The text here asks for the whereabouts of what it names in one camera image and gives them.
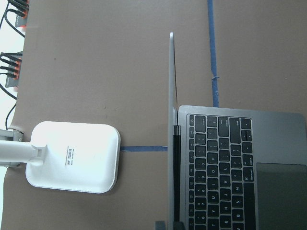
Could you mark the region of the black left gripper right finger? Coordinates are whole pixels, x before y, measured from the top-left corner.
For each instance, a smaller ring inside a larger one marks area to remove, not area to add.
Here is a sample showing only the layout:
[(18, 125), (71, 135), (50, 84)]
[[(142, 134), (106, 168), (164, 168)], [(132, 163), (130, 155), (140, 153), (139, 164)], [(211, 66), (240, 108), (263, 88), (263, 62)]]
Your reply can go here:
[(180, 221), (175, 221), (174, 230), (184, 230), (184, 224)]

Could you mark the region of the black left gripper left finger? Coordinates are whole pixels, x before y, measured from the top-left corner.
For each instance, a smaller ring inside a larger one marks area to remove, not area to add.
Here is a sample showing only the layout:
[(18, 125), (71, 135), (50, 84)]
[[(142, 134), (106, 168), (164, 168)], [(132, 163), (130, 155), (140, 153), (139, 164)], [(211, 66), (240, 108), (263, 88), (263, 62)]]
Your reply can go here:
[(168, 230), (168, 224), (166, 221), (156, 221), (154, 223), (154, 230)]

